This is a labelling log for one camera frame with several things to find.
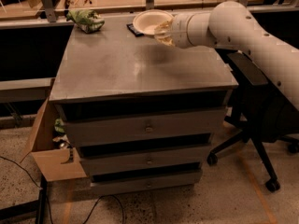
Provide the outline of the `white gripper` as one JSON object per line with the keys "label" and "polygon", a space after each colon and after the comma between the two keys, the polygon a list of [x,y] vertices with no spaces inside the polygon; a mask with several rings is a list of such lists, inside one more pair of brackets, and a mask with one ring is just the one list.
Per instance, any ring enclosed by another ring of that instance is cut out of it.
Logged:
{"label": "white gripper", "polygon": [[188,48],[191,43],[188,38],[188,23],[191,16],[187,14],[177,14],[173,21],[164,21],[154,29],[155,35],[165,35],[170,31],[171,37],[155,36],[155,39],[169,47],[179,47],[181,49]]}

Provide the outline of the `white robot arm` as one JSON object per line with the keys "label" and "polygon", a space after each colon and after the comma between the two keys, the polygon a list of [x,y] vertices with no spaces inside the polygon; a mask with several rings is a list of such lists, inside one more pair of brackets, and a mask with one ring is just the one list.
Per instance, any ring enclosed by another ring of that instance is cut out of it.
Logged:
{"label": "white robot arm", "polygon": [[239,50],[299,108],[299,50],[266,32],[241,4],[223,2],[208,12],[180,13],[154,29],[154,37],[186,49]]}

